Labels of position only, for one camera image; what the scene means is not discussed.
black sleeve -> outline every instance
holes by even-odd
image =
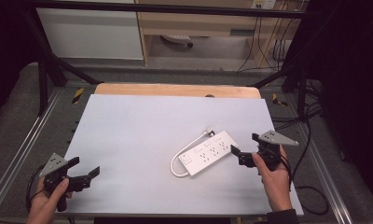
[[[297,212],[295,209],[284,210],[280,212],[268,213],[268,223],[269,224],[298,224]]]

hand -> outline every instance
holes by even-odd
[[[40,178],[38,181],[38,186],[36,192],[39,192],[33,197],[32,208],[30,209],[30,214],[27,219],[27,224],[47,224],[52,223],[53,217],[56,211],[56,205],[62,195],[65,193],[68,187],[69,180],[64,179],[55,190],[53,190],[50,197],[48,193],[44,191],[44,177]],[[71,193],[66,193],[67,198],[71,198]]]
[[[286,158],[282,146],[280,146],[280,151]],[[289,196],[289,176],[283,164],[280,163],[277,169],[271,172],[263,159],[255,152],[253,152],[253,159],[259,174],[262,175],[262,182],[269,199],[271,210],[273,212],[279,212],[292,209]]]

white power strip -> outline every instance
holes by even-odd
[[[223,131],[181,154],[178,159],[193,176],[229,154],[230,145],[237,146],[229,134]]]

white wall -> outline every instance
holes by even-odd
[[[133,3],[132,0],[89,0]],[[61,58],[142,60],[135,12],[38,8],[49,44]]]

black horizontal bar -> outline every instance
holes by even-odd
[[[267,18],[289,18],[289,19],[313,19],[324,16],[317,12],[281,11],[268,9],[251,9],[235,7],[195,7],[195,6],[172,6],[172,5],[149,5],[149,4],[126,4],[126,3],[98,3],[98,2],[75,2],[75,1],[52,1],[52,0],[27,0],[26,3],[32,7],[61,8],[100,11],[133,11],[133,12],[161,12],[180,14],[204,14],[224,15],[242,17],[267,17]]]

